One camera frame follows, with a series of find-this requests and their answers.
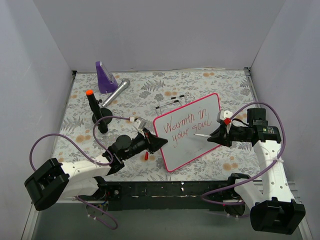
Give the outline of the white red whiteboard marker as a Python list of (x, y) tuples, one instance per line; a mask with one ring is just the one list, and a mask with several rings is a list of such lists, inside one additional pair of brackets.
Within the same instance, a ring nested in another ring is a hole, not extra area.
[(198, 136), (198, 137), (204, 137), (204, 138), (210, 138), (211, 135), (207, 135), (207, 134), (200, 134), (200, 133), (194, 133), (195, 136)]

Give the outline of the pink framed whiteboard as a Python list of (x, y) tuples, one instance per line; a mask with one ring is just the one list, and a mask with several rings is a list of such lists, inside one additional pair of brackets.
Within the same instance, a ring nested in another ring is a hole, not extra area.
[(160, 149), (168, 172), (181, 168), (219, 146), (199, 135), (209, 135), (219, 127), (217, 115), (220, 110), (219, 95), (211, 93), (153, 120), (156, 135), (168, 140)]

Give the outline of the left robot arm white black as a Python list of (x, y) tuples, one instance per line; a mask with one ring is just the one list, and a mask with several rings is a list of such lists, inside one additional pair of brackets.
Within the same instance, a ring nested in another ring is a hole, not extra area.
[(92, 196), (101, 200), (106, 196), (102, 177), (112, 175), (124, 167), (124, 161), (148, 151), (154, 154), (168, 140), (144, 128), (135, 138), (120, 135), (107, 150), (96, 158), (86, 157), (77, 162), (59, 162), (50, 158), (24, 182), (37, 211), (54, 205), (59, 199)]

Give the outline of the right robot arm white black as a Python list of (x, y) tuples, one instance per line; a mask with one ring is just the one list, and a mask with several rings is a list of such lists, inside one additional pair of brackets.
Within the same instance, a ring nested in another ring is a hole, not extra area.
[(233, 142), (251, 143), (257, 156), (262, 179), (262, 191), (247, 174), (233, 173), (226, 186), (232, 199), (241, 198), (250, 209), (250, 223), (255, 231), (291, 235), (306, 215), (305, 206), (297, 203), (285, 175), (280, 157), (284, 138), (276, 126), (270, 126), (264, 108), (249, 108), (247, 123), (235, 126), (232, 112), (220, 111), (220, 126), (210, 134), (209, 142), (230, 147)]

